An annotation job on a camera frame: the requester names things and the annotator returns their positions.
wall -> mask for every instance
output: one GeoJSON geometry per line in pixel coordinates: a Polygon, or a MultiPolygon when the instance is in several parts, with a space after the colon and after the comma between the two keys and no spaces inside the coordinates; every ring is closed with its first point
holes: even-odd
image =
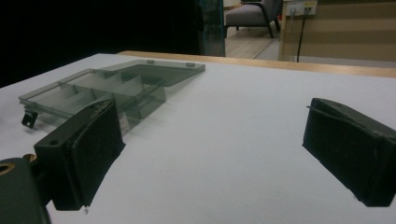
{"type": "MultiPolygon", "coordinates": [[[[286,15],[286,4],[283,14],[286,15]]],[[[283,17],[279,60],[297,53],[302,17],[283,17]]],[[[301,56],[396,62],[396,2],[318,1],[307,18],[301,56]]]]}

wooden table edge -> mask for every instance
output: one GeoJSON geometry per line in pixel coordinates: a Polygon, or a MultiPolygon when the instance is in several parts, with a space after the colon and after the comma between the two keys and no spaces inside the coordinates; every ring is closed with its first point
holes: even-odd
{"type": "Polygon", "coordinates": [[[145,57],[145,58],[155,58],[155,59],[195,61],[202,63],[227,63],[227,64],[237,64],[237,65],[245,65],[245,66],[267,67],[267,68],[308,71],[308,72],[318,72],[318,73],[331,73],[331,74],[340,74],[340,75],[396,77],[396,68],[334,65],[334,64],[323,64],[323,63],[293,63],[293,62],[279,62],[279,61],[267,61],[267,60],[224,58],[224,57],[190,55],[190,54],[145,52],[145,51],[133,51],[133,50],[125,50],[119,52],[118,54],[136,56],[136,57],[145,57]]]}

chair leg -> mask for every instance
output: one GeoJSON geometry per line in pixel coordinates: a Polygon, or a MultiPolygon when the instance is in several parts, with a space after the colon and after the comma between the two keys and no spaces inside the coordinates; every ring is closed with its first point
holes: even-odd
{"type": "Polygon", "coordinates": [[[224,38],[227,38],[228,25],[224,26],[224,38]]]}
{"type": "Polygon", "coordinates": [[[280,31],[280,25],[279,25],[279,21],[277,19],[274,20],[275,22],[275,27],[278,31],[280,31]]]}
{"type": "Polygon", "coordinates": [[[272,33],[272,29],[271,29],[271,24],[268,24],[267,27],[268,27],[268,31],[270,32],[271,38],[274,38],[274,34],[272,33]]]}

black bracket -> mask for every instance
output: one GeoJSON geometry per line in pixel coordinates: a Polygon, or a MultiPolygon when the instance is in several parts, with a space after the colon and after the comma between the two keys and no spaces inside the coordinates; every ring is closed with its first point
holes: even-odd
{"type": "Polygon", "coordinates": [[[22,119],[22,124],[26,127],[33,129],[33,127],[35,126],[35,120],[37,119],[37,116],[38,114],[36,112],[26,109],[25,115],[23,116],[22,119]]]}

black plastic object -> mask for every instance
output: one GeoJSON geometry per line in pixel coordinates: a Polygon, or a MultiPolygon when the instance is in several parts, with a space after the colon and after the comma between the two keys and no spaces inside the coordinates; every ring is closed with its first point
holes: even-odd
{"type": "Polygon", "coordinates": [[[303,146],[366,206],[389,206],[396,192],[396,132],[362,113],[314,98],[303,146]]]}
{"type": "Polygon", "coordinates": [[[38,162],[49,172],[56,209],[91,205],[124,146],[113,100],[85,107],[36,143],[38,162]]]}
{"type": "Polygon", "coordinates": [[[0,223],[50,223],[26,160],[0,161],[0,186],[0,223]]]}

